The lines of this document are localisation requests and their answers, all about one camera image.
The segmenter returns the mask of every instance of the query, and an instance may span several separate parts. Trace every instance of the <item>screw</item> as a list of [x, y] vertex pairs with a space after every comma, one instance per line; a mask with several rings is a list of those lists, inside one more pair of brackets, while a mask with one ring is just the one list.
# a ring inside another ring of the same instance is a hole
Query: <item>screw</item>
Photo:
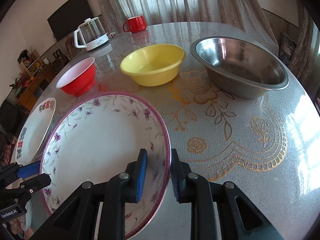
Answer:
[[127, 178], [129, 178], [129, 174], [123, 172], [123, 173], [120, 173], [119, 177], [120, 177], [121, 179], [127, 179]]
[[90, 181], [85, 181], [84, 183], [82, 183], [82, 187], [83, 188], [90, 188], [91, 187], [91, 182]]
[[196, 179], [196, 178], [198, 178], [198, 174], [196, 174], [196, 173], [194, 173], [194, 172], [190, 172], [190, 173], [188, 174], [188, 177], [189, 177], [190, 179]]
[[235, 187], [235, 184], [233, 184], [231, 181], [227, 181], [225, 183], [226, 188], [233, 189]]

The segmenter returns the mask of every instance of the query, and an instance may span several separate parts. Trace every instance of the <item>red mug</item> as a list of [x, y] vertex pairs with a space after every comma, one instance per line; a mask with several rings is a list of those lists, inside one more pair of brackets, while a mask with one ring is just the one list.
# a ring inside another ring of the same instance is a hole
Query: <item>red mug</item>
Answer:
[[[129, 25], [128, 31], [124, 29], [124, 26], [126, 23]], [[140, 16], [136, 16], [128, 19], [128, 21], [123, 24], [122, 28], [125, 33], [128, 33], [128, 32], [137, 33], [137, 32], [144, 31], [147, 28], [147, 24], [143, 15], [140, 15]]]

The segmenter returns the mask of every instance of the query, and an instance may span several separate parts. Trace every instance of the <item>metal basin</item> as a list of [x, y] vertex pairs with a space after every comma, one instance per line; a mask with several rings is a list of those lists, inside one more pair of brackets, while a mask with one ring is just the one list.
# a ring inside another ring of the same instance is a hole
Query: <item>metal basin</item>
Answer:
[[283, 63], [247, 41], [206, 37], [193, 42], [190, 52], [217, 86], [242, 98], [257, 98], [289, 84]]

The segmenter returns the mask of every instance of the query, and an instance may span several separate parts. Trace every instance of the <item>glass kettle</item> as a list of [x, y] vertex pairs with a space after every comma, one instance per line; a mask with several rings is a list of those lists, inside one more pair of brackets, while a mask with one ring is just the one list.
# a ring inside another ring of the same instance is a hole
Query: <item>glass kettle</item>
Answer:
[[[83, 45], [78, 44], [78, 33], [80, 33]], [[74, 31], [73, 36], [76, 48], [86, 48], [87, 50], [95, 49], [109, 40], [99, 17], [84, 20], [84, 23]]]

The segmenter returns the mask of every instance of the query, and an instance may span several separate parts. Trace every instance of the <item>television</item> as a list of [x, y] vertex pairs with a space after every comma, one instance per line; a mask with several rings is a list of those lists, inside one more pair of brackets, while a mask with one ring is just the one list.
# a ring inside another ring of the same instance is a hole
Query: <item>television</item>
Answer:
[[48, 23], [59, 41], [88, 18], [93, 18], [88, 0], [68, 0], [48, 18]]

